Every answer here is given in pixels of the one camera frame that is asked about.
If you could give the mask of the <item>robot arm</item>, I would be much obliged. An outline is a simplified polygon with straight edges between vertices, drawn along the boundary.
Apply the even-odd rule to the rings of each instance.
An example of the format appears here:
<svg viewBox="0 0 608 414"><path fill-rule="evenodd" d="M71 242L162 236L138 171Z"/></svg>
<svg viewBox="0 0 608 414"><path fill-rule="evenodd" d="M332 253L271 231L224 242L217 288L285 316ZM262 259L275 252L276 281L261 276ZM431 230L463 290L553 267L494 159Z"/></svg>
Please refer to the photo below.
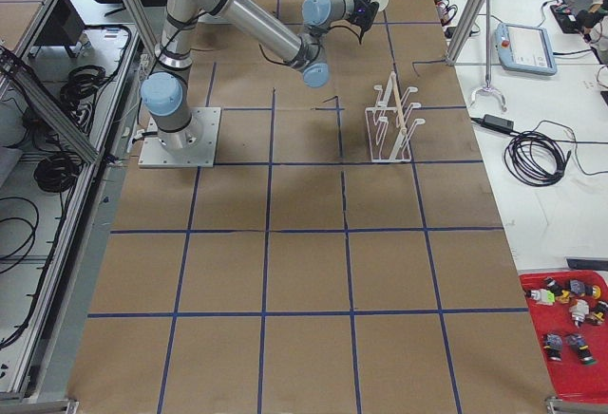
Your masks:
<svg viewBox="0 0 608 414"><path fill-rule="evenodd" d="M304 0L302 27L293 32L253 0L167 0L158 61L143 81L142 101L157 126L162 148L177 152L198 144L203 128L187 104L192 65L190 32L203 14L217 16L271 50L283 66L301 73L305 85L329 80L322 38L345 20L366 33L389 0Z"/></svg>

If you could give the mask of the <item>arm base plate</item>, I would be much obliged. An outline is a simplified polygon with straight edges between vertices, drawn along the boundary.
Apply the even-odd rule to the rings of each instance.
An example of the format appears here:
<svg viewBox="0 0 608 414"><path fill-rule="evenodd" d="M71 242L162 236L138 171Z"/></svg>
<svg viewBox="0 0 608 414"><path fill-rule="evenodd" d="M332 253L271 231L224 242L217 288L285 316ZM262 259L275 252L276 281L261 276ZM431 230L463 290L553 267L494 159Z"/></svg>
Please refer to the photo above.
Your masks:
<svg viewBox="0 0 608 414"><path fill-rule="evenodd" d="M219 135L220 107L191 107L191 121L180 132L167 133L150 118L139 157L141 168L213 167Z"/></svg>

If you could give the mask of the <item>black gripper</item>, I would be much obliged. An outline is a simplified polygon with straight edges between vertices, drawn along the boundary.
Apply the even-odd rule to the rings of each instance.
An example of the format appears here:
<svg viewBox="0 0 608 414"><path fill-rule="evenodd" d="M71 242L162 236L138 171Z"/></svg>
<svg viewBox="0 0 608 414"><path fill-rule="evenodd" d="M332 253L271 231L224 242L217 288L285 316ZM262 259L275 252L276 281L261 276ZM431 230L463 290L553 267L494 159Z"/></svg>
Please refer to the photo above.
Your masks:
<svg viewBox="0 0 608 414"><path fill-rule="evenodd" d="M350 23L360 29L370 29L379 12L378 6L371 0L353 0L354 9L351 12Z"/></svg>

